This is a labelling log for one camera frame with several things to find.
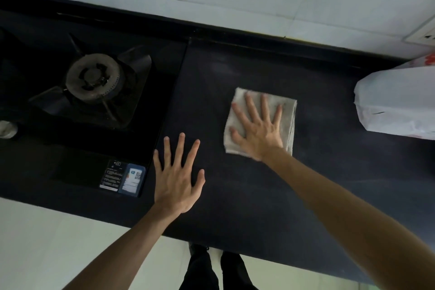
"electrical outlet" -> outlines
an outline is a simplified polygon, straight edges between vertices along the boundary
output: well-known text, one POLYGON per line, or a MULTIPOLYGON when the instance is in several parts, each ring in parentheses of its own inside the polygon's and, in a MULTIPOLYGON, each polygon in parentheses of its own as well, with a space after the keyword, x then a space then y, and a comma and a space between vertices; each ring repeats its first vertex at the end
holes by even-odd
POLYGON ((435 46, 435 17, 404 40, 410 43, 435 46))

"person's left arm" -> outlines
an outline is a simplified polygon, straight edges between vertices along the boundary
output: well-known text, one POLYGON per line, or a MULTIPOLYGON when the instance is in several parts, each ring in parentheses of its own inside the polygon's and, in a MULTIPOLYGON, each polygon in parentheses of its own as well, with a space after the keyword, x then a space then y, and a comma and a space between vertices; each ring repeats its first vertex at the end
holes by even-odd
POLYGON ((192 165, 199 148, 196 140, 184 167, 181 157, 184 133, 180 134, 171 165, 169 138, 164 139, 164 169, 157 150, 155 203, 148 213, 128 232, 113 242, 85 267, 63 290, 127 290, 151 248, 169 224, 181 213, 187 212, 201 195, 205 183, 204 170, 198 173, 195 186, 191 185, 192 165))

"black pants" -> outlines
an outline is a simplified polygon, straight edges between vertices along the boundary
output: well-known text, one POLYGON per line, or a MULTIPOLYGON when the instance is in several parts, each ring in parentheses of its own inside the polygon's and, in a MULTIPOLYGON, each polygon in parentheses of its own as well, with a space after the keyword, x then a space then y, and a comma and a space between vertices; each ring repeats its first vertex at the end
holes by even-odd
MULTIPOLYGON (((220 267, 224 290, 258 290, 252 285, 240 255, 224 252, 220 267)), ((218 277, 211 269, 210 256, 207 251, 191 257, 180 290, 219 290, 218 277)))

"tile floor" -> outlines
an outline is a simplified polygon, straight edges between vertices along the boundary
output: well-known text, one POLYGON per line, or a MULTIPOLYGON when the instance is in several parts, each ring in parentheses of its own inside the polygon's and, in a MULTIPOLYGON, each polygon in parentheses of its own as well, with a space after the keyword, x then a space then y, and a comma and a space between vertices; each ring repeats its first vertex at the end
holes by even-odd
MULTIPOLYGON (((127 228, 0 198, 3 290, 58 290, 127 228)), ((220 251, 210 256, 222 289, 220 251)), ((161 237, 131 290, 177 290, 190 254, 185 242, 161 237)), ((360 290, 357 282, 243 256, 253 284, 268 290, 360 290)))

